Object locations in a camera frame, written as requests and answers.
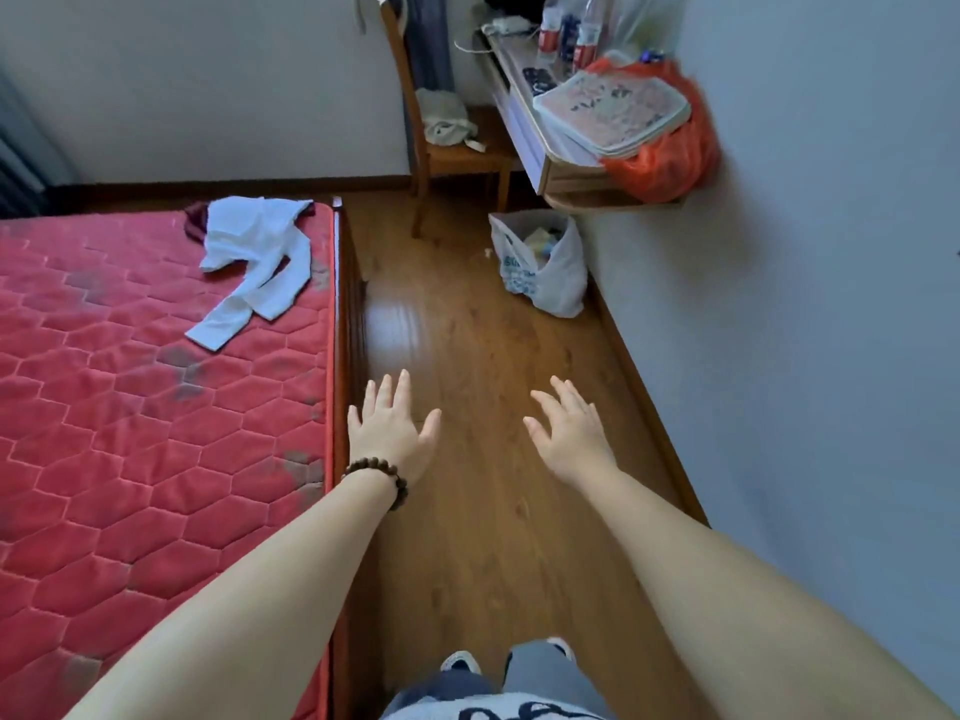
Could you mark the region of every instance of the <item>chair backrest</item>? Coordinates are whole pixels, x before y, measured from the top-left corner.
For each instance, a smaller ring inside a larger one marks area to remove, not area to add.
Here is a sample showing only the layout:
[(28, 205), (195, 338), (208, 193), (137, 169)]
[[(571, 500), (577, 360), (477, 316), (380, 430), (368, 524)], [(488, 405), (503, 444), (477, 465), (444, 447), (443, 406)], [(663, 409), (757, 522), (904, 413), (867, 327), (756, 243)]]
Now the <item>chair backrest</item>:
[(410, 59), (407, 57), (406, 46), (403, 45), (401, 28), (397, 22), (397, 15), (390, 4), (390, 0), (376, 0), (380, 7), (380, 18), (393, 53), (393, 62), (396, 64), (396, 73), (400, 78), (400, 90), (403, 92), (403, 104), (407, 108), (407, 117), (413, 129), (414, 153), (417, 166), (426, 166), (426, 135), (421, 117), (420, 104), (417, 103), (417, 88), (414, 86), (414, 76), (410, 71)]

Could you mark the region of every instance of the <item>wooden desk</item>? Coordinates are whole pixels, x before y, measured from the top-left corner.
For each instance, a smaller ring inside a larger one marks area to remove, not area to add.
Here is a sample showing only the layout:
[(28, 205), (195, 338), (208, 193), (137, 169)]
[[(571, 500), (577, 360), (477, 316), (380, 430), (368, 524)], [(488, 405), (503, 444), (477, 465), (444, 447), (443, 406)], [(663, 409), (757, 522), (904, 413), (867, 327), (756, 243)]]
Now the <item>wooden desk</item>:
[(544, 124), (523, 77), (524, 68), (541, 67), (536, 37), (477, 32), (475, 39), (491, 51), (478, 55), (484, 80), (530, 183), (548, 205), (567, 214), (657, 206), (618, 189), (596, 156)]

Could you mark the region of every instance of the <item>wooden bed frame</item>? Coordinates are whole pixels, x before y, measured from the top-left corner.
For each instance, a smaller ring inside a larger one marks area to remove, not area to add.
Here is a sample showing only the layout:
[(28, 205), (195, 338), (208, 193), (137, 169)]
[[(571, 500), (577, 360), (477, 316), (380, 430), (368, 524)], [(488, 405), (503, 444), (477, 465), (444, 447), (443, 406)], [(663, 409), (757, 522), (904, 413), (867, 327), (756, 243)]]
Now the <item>wooden bed frame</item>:
[[(364, 295), (366, 283), (339, 196), (333, 208), (336, 319), (333, 386), (333, 479), (339, 482), (350, 459), (347, 409), (360, 404), (368, 379)], [(374, 535), (346, 596), (330, 639), (329, 720), (377, 718), (386, 705), (380, 641), (378, 540)]]

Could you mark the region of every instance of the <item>wooden chair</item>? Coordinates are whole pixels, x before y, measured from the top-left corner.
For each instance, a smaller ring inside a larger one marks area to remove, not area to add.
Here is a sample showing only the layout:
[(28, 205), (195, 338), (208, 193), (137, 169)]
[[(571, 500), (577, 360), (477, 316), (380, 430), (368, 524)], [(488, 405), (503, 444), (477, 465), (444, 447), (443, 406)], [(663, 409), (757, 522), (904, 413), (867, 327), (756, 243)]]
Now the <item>wooden chair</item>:
[(465, 143), (453, 146), (439, 146), (427, 143), (420, 105), (414, 88), (414, 78), (410, 71), (403, 36), (397, 22), (397, 15), (388, 0), (376, 0), (380, 7), (380, 17), (390, 42), (393, 61), (400, 76), (400, 89), (403, 91), (403, 103), (407, 117), (413, 129), (416, 171), (413, 172), (413, 194), (416, 197), (413, 236), (420, 237), (421, 223), (426, 212), (426, 198), (430, 193), (430, 180), (450, 175), (499, 175), (496, 195), (496, 211), (507, 208), (507, 195), (510, 190), (510, 172), (518, 161), (517, 152), (510, 141), (510, 135), (503, 126), (503, 120), (497, 108), (482, 106), (467, 111), (469, 119), (477, 125), (479, 132), (476, 140), (486, 146), (483, 153), (475, 151)]

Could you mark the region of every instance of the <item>sneaker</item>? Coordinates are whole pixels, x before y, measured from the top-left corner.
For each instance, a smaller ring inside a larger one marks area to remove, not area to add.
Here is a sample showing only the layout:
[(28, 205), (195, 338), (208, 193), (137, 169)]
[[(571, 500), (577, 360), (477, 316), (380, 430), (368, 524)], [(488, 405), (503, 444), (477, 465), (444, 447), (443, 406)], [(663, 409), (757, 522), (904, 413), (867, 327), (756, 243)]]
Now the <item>sneaker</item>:
[(547, 644), (553, 644), (563, 655), (570, 660), (574, 665), (577, 664), (577, 655), (573, 653), (573, 649), (570, 647), (570, 644), (563, 641), (558, 636), (550, 636), (546, 639)]
[(440, 672), (449, 672), (451, 669), (465, 670), (475, 675), (483, 674), (483, 672), (480, 671), (480, 664), (477, 663), (474, 655), (466, 649), (461, 649), (459, 652), (450, 654), (450, 656), (443, 660), (443, 664), (439, 666)]

